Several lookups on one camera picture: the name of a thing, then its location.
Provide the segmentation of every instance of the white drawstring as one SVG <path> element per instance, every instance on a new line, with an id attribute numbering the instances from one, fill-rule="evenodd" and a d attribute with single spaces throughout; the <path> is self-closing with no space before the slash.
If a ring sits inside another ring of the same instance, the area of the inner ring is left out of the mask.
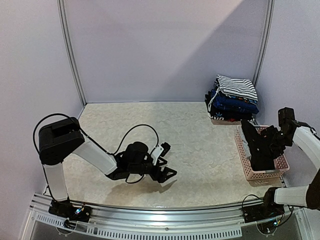
<path id="1" fill-rule="evenodd" d="M 215 92 L 215 95 L 211 98 L 211 100 L 210 100 L 210 102 L 209 102 L 209 104 L 208 104 L 208 111 L 209 111 L 209 112 L 211 111 L 211 104 L 212 104 L 212 102 L 214 101 L 215 97 L 218 95 L 219 91 L 220 91 L 220 89 L 219 89 L 219 87 L 218 87 L 217 90 L 216 90 L 216 92 Z"/>

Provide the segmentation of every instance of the black folded garment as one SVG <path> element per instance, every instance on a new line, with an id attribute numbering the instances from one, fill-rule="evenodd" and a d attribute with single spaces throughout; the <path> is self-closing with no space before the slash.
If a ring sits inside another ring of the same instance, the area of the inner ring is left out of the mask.
<path id="1" fill-rule="evenodd" d="M 209 91 L 208 94 L 205 95 L 205 104 L 207 109 L 208 109 L 210 100 L 211 100 L 211 92 Z M 211 118 L 214 120 L 225 120 L 230 122 L 241 121 L 241 120 L 251 120 L 253 118 L 251 113 L 220 110 L 215 108 L 213 104 L 211 105 L 211 110 L 209 113 L 211 115 Z"/>
<path id="2" fill-rule="evenodd" d="M 252 170 L 275 170 L 274 156 L 269 148 L 270 142 L 246 120 L 241 121 L 241 128 L 250 148 Z"/>

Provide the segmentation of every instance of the blue folded garment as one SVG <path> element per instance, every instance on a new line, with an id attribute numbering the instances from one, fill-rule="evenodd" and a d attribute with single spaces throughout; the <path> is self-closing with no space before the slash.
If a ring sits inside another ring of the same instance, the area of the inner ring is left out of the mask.
<path id="1" fill-rule="evenodd" d="M 211 90 L 211 95 L 214 96 L 216 91 Z M 256 105 L 244 102 L 242 100 L 227 97 L 223 93 L 219 94 L 213 100 L 213 106 L 220 110 L 244 113 L 244 114 L 257 114 L 259 112 Z"/>

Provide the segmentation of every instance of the table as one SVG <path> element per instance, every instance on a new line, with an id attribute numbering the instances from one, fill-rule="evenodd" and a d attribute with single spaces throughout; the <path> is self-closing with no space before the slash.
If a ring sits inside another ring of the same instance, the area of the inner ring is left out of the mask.
<path id="1" fill-rule="evenodd" d="M 72 200 L 119 207 L 203 207 L 241 202 L 248 194 L 262 197 L 269 187 L 281 187 L 279 178 L 264 183 L 246 180 L 235 143 L 234 125 L 213 125 L 204 102 L 133 102 L 88 104 L 81 127 L 109 152 L 137 124 L 156 129 L 160 143 L 168 142 L 168 167 L 178 173 L 159 184 L 149 176 L 136 184 L 112 181 L 80 157 L 71 154 L 63 162 Z M 154 132 L 134 129 L 124 140 L 141 141 L 152 149 Z M 130 176 L 129 181 L 139 179 Z"/>

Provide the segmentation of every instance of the white wall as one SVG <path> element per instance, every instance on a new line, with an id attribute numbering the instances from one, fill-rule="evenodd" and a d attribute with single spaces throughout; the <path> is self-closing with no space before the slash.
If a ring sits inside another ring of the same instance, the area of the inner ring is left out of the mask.
<path id="1" fill-rule="evenodd" d="M 87 101 L 203 101 L 217 74 L 252 79 L 267 4 L 66 1 Z"/>
<path id="2" fill-rule="evenodd" d="M 45 186 L 34 126 L 47 114 L 81 110 L 57 2 L 1 1 L 0 239 L 18 239 L 34 192 Z"/>
<path id="3" fill-rule="evenodd" d="M 260 124 L 278 126 L 278 110 L 291 107 L 295 118 L 320 134 L 320 1 L 276 0 L 270 37 L 257 84 Z M 290 186 L 311 183 L 315 166 L 298 147 L 285 151 Z M 314 211 L 319 226 L 320 213 Z"/>

